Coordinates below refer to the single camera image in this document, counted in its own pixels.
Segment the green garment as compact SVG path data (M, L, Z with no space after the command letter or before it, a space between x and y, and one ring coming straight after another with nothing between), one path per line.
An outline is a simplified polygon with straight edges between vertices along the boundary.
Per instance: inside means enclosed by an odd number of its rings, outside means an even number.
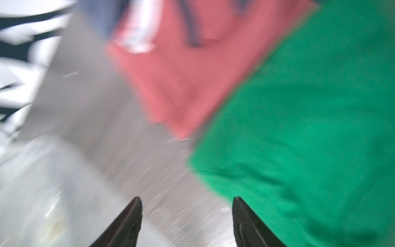
M395 3L324 1L190 158L285 247L395 244Z

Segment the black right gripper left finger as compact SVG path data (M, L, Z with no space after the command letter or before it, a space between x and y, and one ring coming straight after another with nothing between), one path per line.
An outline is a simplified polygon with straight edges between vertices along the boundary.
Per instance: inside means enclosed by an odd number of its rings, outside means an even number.
M136 247L142 219L143 204L135 197L90 247Z

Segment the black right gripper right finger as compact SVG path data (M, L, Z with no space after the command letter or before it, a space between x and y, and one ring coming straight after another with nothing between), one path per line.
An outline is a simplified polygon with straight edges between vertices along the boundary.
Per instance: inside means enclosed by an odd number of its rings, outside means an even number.
M241 197L233 199L232 218L237 247L285 247Z

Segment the clear plastic vacuum bag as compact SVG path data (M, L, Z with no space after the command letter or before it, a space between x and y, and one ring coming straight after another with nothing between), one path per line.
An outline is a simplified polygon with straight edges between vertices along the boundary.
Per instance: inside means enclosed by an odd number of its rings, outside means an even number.
M1 155L1 246L90 247L133 199L123 198L74 146L49 136ZM164 247L142 222L137 247Z

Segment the red tank top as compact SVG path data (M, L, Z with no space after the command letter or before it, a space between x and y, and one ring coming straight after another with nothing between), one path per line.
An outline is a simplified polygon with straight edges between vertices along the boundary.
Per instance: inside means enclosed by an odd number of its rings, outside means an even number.
M108 54L155 123L186 139L316 1L134 1Z

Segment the blue tank top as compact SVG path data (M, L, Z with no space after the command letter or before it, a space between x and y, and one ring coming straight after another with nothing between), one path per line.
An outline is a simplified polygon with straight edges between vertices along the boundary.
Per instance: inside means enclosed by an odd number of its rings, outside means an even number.
M128 9L129 2L129 0L80 0L78 6L97 31L106 40L110 40L118 22Z

